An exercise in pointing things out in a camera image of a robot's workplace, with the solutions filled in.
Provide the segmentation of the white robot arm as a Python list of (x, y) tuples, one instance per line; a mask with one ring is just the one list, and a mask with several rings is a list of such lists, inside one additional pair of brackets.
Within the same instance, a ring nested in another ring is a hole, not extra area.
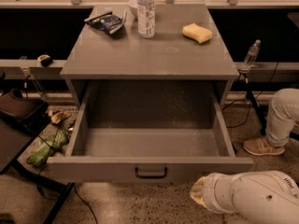
[(298, 185), (280, 171), (212, 173), (193, 184), (190, 196), (213, 213), (238, 213), (253, 224), (299, 224)]

